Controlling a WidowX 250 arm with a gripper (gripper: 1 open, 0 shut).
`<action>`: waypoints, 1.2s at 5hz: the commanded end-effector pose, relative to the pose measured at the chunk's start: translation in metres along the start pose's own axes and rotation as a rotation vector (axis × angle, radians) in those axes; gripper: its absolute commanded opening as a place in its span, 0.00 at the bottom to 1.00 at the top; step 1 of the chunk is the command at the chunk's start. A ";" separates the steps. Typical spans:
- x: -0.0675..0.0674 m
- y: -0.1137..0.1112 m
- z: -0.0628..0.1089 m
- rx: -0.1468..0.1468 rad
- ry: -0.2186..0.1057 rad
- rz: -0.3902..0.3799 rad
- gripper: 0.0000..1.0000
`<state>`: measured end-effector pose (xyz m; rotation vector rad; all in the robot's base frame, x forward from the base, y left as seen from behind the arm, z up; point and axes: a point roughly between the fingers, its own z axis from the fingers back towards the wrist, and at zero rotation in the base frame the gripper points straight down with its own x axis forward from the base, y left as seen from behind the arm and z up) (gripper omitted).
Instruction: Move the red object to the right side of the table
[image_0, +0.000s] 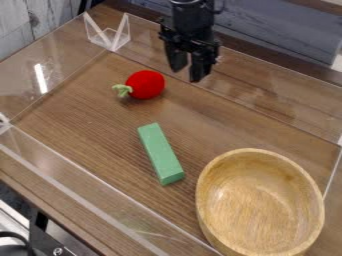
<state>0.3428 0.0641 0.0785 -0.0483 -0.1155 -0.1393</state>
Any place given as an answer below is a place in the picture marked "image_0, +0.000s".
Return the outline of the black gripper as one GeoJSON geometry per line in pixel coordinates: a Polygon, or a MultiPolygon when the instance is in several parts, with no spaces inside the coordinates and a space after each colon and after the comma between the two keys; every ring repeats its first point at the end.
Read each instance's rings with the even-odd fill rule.
{"type": "Polygon", "coordinates": [[[171,70],[179,72],[188,64],[187,55],[191,55],[190,81],[199,82],[210,74],[219,55],[220,43],[212,26],[196,28],[192,22],[176,25],[171,17],[162,17],[158,23],[171,70]]]}

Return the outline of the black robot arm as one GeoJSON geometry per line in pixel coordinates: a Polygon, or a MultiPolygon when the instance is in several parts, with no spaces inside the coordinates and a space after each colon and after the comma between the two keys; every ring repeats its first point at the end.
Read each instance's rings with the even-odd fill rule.
{"type": "Polygon", "coordinates": [[[215,0],[170,0],[171,15],[162,16],[159,38],[170,68],[179,72],[190,66],[192,83],[199,82],[216,64],[220,42],[214,35],[215,0]]]}

